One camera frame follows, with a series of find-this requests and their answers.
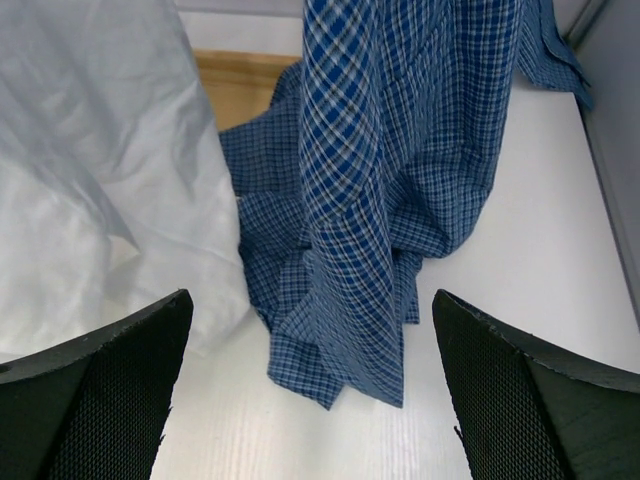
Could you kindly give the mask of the blue checkered shirt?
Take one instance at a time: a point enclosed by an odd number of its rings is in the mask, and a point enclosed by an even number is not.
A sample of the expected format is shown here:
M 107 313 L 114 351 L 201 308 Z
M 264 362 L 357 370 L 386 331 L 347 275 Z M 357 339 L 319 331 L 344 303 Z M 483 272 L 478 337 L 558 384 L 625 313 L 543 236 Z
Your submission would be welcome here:
M 220 136 L 268 376 L 330 408 L 398 407 L 416 277 L 471 235 L 512 80 L 589 104 L 549 1 L 308 1 L 301 59 Z

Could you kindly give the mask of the wooden clothes rack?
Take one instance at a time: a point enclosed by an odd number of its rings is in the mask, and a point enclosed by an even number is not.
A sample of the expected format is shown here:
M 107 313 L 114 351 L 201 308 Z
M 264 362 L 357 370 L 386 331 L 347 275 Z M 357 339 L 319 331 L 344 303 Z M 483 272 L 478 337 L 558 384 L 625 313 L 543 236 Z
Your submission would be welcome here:
M 195 49 L 201 83 L 224 131 L 257 117 L 269 108 L 281 73 L 296 56 Z

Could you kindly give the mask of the right aluminium frame post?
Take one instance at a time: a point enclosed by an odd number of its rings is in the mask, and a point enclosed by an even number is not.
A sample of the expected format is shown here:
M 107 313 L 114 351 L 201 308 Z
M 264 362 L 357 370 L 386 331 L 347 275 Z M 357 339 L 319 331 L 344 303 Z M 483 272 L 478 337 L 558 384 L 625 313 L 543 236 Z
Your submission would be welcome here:
M 583 122 L 630 296 L 639 303 L 639 3 L 580 1 L 566 31 L 591 87 Z

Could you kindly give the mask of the white shirt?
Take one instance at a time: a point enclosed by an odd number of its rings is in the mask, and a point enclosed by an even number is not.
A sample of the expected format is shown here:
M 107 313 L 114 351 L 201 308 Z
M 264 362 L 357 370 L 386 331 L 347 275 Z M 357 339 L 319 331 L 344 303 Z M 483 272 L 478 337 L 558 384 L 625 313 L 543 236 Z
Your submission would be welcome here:
M 189 348 L 249 299 L 209 99 L 171 1 L 1 5 L 1 357 L 86 334 L 178 289 Z

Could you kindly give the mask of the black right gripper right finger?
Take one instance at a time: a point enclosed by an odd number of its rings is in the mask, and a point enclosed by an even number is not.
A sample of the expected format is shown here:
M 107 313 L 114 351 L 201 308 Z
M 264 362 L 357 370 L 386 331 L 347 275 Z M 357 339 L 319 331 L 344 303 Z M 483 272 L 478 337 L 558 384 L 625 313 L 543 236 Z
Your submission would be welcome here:
M 432 315 L 475 479 L 636 479 L 639 376 L 512 327 L 446 290 Z

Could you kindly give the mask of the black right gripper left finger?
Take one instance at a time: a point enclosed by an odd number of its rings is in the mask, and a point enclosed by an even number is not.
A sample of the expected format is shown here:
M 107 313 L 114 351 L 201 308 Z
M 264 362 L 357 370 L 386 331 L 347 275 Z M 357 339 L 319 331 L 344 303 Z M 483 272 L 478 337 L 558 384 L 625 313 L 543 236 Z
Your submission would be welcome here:
M 185 289 L 1 366 L 4 479 L 147 479 L 193 315 Z

